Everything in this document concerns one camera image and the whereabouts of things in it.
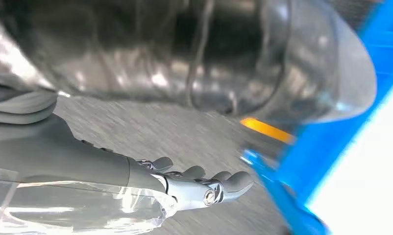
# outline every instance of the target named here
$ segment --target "screw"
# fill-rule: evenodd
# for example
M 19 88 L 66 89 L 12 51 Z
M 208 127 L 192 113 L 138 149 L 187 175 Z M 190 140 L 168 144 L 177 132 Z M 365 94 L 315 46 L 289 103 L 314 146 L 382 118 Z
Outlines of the screw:
M 204 203 L 206 206 L 210 206 L 214 203 L 215 193 L 212 189 L 208 190 L 204 196 Z

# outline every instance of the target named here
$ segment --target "gray fingertip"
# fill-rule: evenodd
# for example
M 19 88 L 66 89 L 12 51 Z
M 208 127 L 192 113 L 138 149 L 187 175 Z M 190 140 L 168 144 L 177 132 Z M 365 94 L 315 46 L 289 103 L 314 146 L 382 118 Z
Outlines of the gray fingertip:
M 204 177 L 204 175 L 205 175 L 205 170 L 198 165 L 195 165 L 195 166 L 185 170 L 182 173 L 183 177 L 190 178 L 190 179 L 200 179 L 200 178 Z
M 245 171 L 240 171 L 224 181 L 224 187 L 227 192 L 238 192 L 250 185 L 253 185 L 253 178 Z
M 155 166 L 155 171 L 157 172 L 164 172 L 173 166 L 173 162 L 168 157 L 162 157 L 153 162 Z
M 231 177 L 231 173 L 230 172 L 228 172 L 228 171 L 221 171 L 220 173 L 217 173 L 216 175 L 214 175 L 212 177 L 212 179 L 225 181 L 225 180 L 228 180 L 228 178 L 230 178 L 230 177 Z

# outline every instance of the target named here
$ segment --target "plastic bag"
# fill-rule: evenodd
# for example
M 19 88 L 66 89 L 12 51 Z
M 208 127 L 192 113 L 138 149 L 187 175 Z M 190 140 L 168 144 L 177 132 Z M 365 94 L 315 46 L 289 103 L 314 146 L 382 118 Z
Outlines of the plastic bag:
M 18 183 L 0 169 L 1 234 L 142 234 L 176 213 L 176 201 L 161 192 L 58 181 Z

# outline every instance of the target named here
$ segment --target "clear plastic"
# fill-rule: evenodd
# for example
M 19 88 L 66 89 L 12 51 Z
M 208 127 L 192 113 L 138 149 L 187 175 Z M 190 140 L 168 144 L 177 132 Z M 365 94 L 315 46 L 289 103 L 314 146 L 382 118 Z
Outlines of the clear plastic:
M 371 59 L 328 4 L 226 2 L 0 1 L 0 83 L 278 122 L 371 105 Z
M 176 213 L 161 192 L 103 184 L 58 181 L 17 183 L 0 169 L 1 234 L 142 234 Z

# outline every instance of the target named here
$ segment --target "gray pavement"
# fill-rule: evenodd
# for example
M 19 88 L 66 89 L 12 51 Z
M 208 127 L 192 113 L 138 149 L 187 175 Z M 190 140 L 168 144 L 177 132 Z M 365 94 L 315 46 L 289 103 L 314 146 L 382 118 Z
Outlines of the gray pavement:
M 168 156 L 175 169 L 193 165 L 207 176 L 250 169 L 239 159 L 246 132 L 235 120 L 158 104 L 60 98 L 55 113 L 74 135 L 135 159 Z M 152 235 L 282 235 L 284 224 L 256 181 L 238 201 L 179 211 Z

